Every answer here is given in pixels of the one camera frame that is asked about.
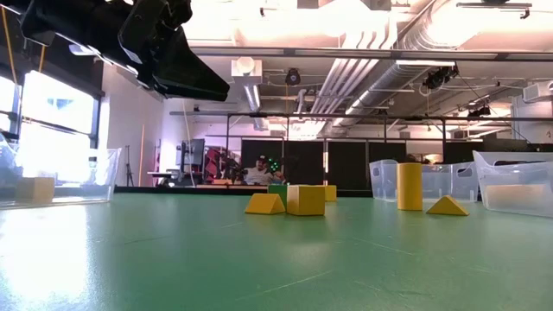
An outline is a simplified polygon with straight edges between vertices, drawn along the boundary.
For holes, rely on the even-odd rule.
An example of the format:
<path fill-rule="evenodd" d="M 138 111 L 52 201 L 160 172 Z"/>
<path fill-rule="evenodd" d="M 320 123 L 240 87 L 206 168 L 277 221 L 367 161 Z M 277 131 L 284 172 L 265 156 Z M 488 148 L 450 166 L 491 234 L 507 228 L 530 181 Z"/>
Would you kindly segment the silver ventilation duct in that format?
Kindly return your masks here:
<path fill-rule="evenodd" d="M 431 5 L 401 34 L 394 48 L 400 50 L 454 50 L 459 47 L 447 32 L 453 24 L 456 0 L 433 0 Z M 396 60 L 378 60 L 353 91 L 349 108 L 366 115 L 383 104 L 427 70 L 422 65 L 400 65 Z"/>

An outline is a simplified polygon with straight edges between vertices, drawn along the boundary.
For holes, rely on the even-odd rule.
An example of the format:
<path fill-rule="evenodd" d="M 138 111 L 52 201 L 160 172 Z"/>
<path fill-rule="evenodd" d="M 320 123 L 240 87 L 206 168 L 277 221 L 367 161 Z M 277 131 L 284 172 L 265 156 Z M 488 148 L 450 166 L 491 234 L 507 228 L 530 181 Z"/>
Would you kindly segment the clear plastic bin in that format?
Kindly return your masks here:
<path fill-rule="evenodd" d="M 0 208 L 103 203 L 112 199 L 121 149 L 38 150 L 0 148 Z M 16 201 L 22 177 L 55 179 L 51 203 Z"/>
<path fill-rule="evenodd" d="M 370 163 L 372 194 L 375 199 L 397 199 L 397 165 L 394 160 Z M 439 200 L 450 195 L 459 201 L 476 201 L 479 182 L 474 162 L 423 165 L 423 199 Z"/>
<path fill-rule="evenodd" d="M 545 184 L 553 193 L 553 153 L 474 151 L 473 157 L 483 204 L 486 187 L 490 185 Z M 545 213 L 492 211 L 553 218 L 553 201 Z"/>

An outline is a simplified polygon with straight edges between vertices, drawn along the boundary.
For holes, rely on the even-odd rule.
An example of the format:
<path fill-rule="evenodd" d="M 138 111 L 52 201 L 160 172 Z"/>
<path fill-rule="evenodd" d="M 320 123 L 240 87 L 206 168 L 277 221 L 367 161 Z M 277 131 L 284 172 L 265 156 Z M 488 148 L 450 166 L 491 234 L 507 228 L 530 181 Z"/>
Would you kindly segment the white air conditioner unit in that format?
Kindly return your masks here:
<path fill-rule="evenodd" d="M 537 82 L 523 89 L 523 101 L 536 103 L 553 99 L 553 80 Z"/>

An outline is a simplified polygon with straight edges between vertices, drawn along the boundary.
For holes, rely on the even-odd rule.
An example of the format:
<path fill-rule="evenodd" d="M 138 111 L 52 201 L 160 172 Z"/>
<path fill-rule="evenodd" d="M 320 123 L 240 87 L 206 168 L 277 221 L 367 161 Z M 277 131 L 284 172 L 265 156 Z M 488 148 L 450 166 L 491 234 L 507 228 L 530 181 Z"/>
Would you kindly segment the person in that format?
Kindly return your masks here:
<path fill-rule="evenodd" d="M 273 183 L 282 183 L 284 176 L 280 171 L 272 173 L 268 166 L 268 159 L 261 155 L 253 168 L 245 169 L 244 183 L 247 185 L 269 186 Z"/>

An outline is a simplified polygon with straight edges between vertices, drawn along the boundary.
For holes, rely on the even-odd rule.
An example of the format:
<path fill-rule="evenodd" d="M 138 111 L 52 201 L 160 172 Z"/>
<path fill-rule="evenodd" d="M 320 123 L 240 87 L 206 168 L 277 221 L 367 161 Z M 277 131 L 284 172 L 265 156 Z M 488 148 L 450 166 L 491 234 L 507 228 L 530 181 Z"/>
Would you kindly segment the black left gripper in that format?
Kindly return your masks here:
<path fill-rule="evenodd" d="M 19 0 L 25 38 L 60 36 L 137 76 L 166 98 L 224 101 L 229 84 L 189 47 L 191 0 Z"/>

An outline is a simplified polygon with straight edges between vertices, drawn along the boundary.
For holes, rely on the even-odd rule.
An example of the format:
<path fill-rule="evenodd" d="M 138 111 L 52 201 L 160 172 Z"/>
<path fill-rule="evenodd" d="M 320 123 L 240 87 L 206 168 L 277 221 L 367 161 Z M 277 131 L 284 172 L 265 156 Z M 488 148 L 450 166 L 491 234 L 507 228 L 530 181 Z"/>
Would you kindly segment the black metal rack frame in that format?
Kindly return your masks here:
<path fill-rule="evenodd" d="M 392 140 L 387 136 L 388 131 L 388 120 L 392 122 L 395 121 L 406 121 L 406 122 L 431 122 L 439 121 L 442 125 L 438 126 L 438 129 L 442 130 L 441 138 L 420 138 L 420 141 L 441 141 L 442 145 L 445 145 L 446 142 L 456 142 L 460 139 L 458 138 L 447 138 L 446 137 L 446 127 L 447 121 L 467 121 L 469 122 L 491 122 L 491 123 L 510 123 L 515 122 L 521 123 L 550 123 L 553 124 L 553 117 L 450 117 L 450 116 L 429 116 L 429 115 L 362 115 L 362 114 L 321 114 L 321 113 L 280 113 L 280 112 L 224 112 L 224 111 L 171 111 L 170 116 L 174 117 L 225 117 L 226 118 L 226 140 L 230 137 L 230 119 L 233 117 L 249 117 L 249 118 L 261 118 L 268 119 L 271 117 L 283 118 L 286 120 L 287 125 L 291 119 L 314 119 L 322 121 L 334 121 L 335 119 L 344 120 L 344 119 L 377 119 L 383 122 L 384 127 L 384 136 L 383 137 L 366 137 L 366 140 L 383 140 L 385 143 L 388 143 Z"/>

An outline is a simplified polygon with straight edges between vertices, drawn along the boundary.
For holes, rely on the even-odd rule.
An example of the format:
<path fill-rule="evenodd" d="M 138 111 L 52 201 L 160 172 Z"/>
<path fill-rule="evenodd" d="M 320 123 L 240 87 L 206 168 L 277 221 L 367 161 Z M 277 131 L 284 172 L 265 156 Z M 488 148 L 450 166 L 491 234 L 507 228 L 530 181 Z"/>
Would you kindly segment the black table frame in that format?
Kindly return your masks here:
<path fill-rule="evenodd" d="M 199 185 L 198 187 L 120 187 L 115 194 L 204 194 L 204 195 L 252 195 L 266 193 L 267 187 Z"/>

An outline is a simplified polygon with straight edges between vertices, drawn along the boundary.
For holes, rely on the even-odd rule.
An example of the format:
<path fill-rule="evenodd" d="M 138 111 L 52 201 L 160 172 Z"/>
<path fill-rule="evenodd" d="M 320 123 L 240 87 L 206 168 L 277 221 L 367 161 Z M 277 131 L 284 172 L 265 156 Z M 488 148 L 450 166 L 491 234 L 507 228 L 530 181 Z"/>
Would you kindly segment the green cube block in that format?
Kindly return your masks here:
<path fill-rule="evenodd" d="M 288 186 L 286 184 L 270 184 L 267 187 L 267 192 L 269 194 L 278 194 L 284 208 L 287 208 Z"/>

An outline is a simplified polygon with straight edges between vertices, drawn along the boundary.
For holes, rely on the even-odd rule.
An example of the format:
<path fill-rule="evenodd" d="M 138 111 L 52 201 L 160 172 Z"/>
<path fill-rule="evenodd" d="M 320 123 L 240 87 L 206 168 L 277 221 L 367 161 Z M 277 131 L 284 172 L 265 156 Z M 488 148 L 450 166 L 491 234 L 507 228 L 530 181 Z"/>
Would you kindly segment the yellow cylinder block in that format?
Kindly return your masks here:
<path fill-rule="evenodd" d="M 416 162 L 397 165 L 397 209 L 423 210 L 423 165 Z"/>

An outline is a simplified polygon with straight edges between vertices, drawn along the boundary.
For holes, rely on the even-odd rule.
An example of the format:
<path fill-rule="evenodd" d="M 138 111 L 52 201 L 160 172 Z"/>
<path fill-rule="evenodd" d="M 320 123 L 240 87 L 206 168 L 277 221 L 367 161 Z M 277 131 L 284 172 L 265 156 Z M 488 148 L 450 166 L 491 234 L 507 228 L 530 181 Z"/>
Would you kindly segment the grey overhead rig bar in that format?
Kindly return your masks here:
<path fill-rule="evenodd" d="M 284 58 L 330 58 L 368 60 L 436 60 L 436 61 L 496 61 L 553 62 L 553 53 L 539 52 L 478 52 L 454 50 L 397 50 L 344 48 L 259 48 L 259 47 L 192 47 L 201 56 L 251 56 Z"/>

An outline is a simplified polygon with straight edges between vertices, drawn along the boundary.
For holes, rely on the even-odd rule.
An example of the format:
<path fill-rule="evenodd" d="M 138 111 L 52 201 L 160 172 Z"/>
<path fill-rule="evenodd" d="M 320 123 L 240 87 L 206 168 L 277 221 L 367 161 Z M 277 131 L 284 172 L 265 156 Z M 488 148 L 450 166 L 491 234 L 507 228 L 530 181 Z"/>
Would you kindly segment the bright window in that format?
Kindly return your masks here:
<path fill-rule="evenodd" d="M 57 186 L 92 178 L 99 101 L 44 73 L 23 84 L 0 76 L 0 189 L 23 177 L 52 177 Z"/>

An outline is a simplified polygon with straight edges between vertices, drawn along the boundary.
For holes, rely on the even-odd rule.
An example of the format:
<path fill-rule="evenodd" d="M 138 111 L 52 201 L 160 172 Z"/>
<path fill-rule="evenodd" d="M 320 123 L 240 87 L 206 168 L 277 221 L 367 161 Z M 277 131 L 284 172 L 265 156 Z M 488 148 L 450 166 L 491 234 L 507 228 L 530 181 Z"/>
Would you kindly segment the green table mat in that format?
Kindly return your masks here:
<path fill-rule="evenodd" d="M 553 219 L 369 198 L 321 217 L 257 215 L 247 203 L 117 194 L 0 210 L 0 311 L 553 311 Z"/>

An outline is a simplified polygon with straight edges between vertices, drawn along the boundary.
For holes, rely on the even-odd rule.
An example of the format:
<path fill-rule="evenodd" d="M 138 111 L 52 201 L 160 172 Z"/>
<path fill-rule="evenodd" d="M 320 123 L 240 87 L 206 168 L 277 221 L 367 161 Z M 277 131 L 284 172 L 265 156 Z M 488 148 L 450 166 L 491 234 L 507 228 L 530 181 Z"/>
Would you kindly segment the black ceiling device cluster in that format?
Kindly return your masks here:
<path fill-rule="evenodd" d="M 440 88 L 458 74 L 459 69 L 456 65 L 451 67 L 437 67 L 427 73 L 427 77 L 423 81 L 423 86 L 429 90 Z"/>

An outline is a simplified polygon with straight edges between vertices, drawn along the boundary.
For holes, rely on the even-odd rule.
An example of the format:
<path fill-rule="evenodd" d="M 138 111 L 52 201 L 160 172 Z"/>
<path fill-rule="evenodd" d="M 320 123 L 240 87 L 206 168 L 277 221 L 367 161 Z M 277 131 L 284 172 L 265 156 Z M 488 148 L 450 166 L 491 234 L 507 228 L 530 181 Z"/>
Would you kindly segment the black computer monitor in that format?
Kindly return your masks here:
<path fill-rule="evenodd" d="M 181 141 L 176 146 L 175 164 L 183 169 L 185 166 L 202 166 L 204 161 L 204 139 L 192 139 L 191 141 Z"/>

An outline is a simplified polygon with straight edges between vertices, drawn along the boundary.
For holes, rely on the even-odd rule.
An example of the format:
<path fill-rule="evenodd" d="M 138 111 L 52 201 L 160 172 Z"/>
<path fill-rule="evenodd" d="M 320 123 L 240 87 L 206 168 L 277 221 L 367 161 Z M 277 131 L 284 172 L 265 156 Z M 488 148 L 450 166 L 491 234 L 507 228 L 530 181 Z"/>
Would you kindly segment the yellow triangular block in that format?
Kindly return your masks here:
<path fill-rule="evenodd" d="M 469 215 L 469 212 L 450 195 L 441 197 L 426 213 L 453 216 Z"/>
<path fill-rule="evenodd" d="M 285 207 L 278 194 L 253 194 L 245 209 L 251 214 L 279 214 L 284 213 Z"/>

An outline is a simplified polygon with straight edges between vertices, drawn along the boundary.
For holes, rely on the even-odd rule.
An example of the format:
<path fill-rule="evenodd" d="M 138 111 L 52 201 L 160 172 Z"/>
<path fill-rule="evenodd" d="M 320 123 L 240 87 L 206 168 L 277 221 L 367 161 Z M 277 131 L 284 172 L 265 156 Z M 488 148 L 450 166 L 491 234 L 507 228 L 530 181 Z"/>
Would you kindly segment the black partition panels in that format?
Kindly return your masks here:
<path fill-rule="evenodd" d="M 330 141 L 258 141 L 241 142 L 241 161 L 252 167 L 266 156 L 284 168 L 292 184 L 318 185 L 327 181 L 339 190 L 368 190 L 371 186 L 369 164 L 381 160 L 401 162 L 407 156 L 404 143 L 367 143 Z"/>

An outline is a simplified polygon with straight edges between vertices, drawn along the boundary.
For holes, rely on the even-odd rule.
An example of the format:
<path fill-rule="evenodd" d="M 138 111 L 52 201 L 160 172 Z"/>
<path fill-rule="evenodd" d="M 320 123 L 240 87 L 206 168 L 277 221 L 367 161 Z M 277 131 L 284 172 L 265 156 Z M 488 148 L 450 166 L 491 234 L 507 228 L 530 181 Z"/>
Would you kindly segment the white ceiling pipes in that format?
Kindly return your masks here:
<path fill-rule="evenodd" d="M 341 47 L 345 49 L 391 48 L 397 40 L 397 21 L 392 15 L 377 20 L 376 25 L 346 32 Z M 353 93 L 360 82 L 376 66 L 378 60 L 341 59 L 334 61 L 310 112 L 332 114 Z"/>

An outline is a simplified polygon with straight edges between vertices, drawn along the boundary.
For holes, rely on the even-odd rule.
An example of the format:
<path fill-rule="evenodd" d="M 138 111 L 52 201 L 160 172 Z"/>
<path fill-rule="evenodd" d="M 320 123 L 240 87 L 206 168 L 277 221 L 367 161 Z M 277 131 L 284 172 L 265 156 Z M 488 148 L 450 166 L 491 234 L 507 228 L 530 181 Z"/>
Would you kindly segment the long yellow block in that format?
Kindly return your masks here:
<path fill-rule="evenodd" d="M 553 193 L 545 184 L 490 185 L 486 187 L 483 200 L 492 210 L 545 213 L 553 201 Z"/>

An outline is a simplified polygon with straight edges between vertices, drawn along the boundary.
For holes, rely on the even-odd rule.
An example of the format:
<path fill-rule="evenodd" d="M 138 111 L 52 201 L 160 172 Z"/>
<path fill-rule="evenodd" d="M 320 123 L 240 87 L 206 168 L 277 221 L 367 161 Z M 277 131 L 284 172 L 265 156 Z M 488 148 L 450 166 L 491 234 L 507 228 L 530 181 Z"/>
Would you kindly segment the black tripod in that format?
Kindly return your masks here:
<path fill-rule="evenodd" d="M 125 146 L 125 179 L 126 179 L 126 186 L 127 187 L 133 187 L 134 181 L 133 181 L 133 174 L 130 166 L 130 146 Z"/>

